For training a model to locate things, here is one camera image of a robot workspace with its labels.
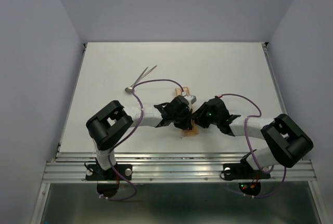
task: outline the brown object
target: brown object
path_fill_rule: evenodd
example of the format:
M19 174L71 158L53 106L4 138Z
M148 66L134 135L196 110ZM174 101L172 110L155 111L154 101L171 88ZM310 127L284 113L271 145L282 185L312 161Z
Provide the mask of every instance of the brown object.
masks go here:
M190 95L188 87L183 87L183 90L184 90L184 92L186 92L187 95ZM182 91L180 88L176 88L175 91L176 91L176 96L182 94ZM194 120L191 120L191 123L192 123L192 129L182 130L184 137L192 137L192 136L199 134L198 126L196 125Z

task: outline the metal tongs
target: metal tongs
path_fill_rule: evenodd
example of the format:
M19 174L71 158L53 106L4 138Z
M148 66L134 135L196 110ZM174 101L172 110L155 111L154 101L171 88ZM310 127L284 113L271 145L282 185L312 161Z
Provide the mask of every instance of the metal tongs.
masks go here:
M153 68L151 68L148 72L146 72L146 70L148 69L148 67L140 74L140 76L137 78L137 80L133 83L133 85L126 87L125 88L125 92L127 93L132 93L133 92L133 87L139 83L145 76L147 76L151 71L153 71L155 68L157 67L154 66Z

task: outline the wall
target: wall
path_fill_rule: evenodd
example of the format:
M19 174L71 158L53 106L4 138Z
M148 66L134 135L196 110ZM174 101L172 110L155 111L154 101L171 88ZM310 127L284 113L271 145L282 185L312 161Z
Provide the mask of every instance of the wall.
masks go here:
M292 0L61 0L83 41L267 41Z
M82 42L60 0L0 0L1 223L29 223L65 122Z
M313 139L310 158L331 217L332 19L332 0L294 0L268 45L288 113Z

